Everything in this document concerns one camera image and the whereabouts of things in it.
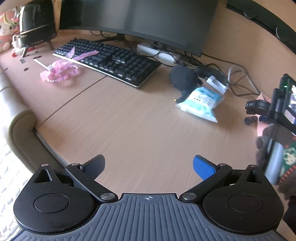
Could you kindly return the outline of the black wall power strip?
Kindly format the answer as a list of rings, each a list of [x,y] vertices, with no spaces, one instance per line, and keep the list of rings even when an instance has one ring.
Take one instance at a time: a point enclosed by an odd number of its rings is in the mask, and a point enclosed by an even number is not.
[[[226,8],[264,28],[295,54],[295,31],[268,9],[249,0],[228,0]]]

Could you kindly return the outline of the black retro speaker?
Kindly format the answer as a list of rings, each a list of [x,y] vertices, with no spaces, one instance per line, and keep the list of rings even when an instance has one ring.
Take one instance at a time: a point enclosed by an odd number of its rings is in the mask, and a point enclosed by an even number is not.
[[[23,48],[24,58],[29,48],[48,43],[57,36],[54,19],[54,8],[51,0],[30,1],[20,11],[20,33],[17,43]]]

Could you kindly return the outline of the black plush toy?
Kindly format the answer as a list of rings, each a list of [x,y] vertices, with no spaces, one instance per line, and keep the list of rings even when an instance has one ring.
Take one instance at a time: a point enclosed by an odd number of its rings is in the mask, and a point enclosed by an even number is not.
[[[196,88],[203,84],[193,69],[183,65],[174,66],[169,78],[173,87],[181,92],[181,97],[176,100],[176,103],[184,102]]]

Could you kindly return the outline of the blue white snack bag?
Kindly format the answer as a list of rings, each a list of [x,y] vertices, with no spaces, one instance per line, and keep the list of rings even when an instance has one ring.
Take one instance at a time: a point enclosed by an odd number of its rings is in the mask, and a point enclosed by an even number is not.
[[[199,118],[217,123],[213,109],[215,109],[223,100],[224,98],[220,94],[217,94],[206,87],[198,87],[186,100],[177,103],[176,107]]]

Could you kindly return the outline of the white power strip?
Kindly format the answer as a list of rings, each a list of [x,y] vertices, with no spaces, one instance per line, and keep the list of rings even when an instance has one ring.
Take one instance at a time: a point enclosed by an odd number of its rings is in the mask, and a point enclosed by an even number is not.
[[[161,50],[158,45],[151,42],[142,42],[137,44],[136,50],[141,55],[163,60],[171,64],[177,64],[181,60],[181,56],[179,54]]]

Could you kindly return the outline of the pink cardboard box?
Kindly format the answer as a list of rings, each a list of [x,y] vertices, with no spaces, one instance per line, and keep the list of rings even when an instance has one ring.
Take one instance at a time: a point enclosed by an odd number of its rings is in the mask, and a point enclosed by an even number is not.
[[[268,103],[271,102],[271,99],[270,99],[268,96],[266,96],[265,94],[263,94],[262,92],[260,93],[260,95],[257,97],[256,100],[263,100],[263,101],[268,102]],[[258,118],[258,120],[257,120],[257,126],[256,126],[257,136],[258,136],[258,137],[261,137],[261,136],[262,136],[262,134],[263,134],[263,130],[268,126],[266,118],[264,118],[264,121],[260,121],[260,120],[259,120],[259,118],[260,118],[262,115],[263,115],[263,116],[266,115],[266,113],[267,113],[267,111],[268,111],[268,107],[269,107],[269,105],[264,104],[263,107],[264,107],[264,108],[267,107],[267,109],[264,109],[264,110],[261,111],[260,114],[256,114],[256,115],[255,115],[255,116]]]

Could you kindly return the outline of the curved computer monitor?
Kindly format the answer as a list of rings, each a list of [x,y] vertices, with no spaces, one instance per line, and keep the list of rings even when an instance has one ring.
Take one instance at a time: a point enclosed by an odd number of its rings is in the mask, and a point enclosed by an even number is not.
[[[93,30],[160,42],[200,56],[217,1],[62,1],[61,30]]]

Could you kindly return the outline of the black mechanical keyboard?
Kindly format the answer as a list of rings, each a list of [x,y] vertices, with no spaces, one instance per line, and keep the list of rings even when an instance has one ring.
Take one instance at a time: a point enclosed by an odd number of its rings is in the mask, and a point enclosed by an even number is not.
[[[135,52],[99,41],[73,39],[53,54],[139,88],[160,63]]]

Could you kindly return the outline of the black power adapter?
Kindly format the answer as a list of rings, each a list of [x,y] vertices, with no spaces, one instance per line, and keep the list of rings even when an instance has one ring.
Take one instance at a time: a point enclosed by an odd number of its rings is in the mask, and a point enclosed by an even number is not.
[[[227,80],[225,74],[222,71],[209,66],[198,66],[196,68],[196,73],[199,77],[204,79],[214,76],[220,82],[225,82]]]

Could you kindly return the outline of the pink plush doll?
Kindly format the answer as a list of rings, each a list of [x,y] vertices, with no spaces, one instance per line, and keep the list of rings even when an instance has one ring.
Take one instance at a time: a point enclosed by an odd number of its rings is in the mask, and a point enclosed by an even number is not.
[[[11,47],[12,36],[19,25],[16,15],[16,8],[1,13],[1,53]]]

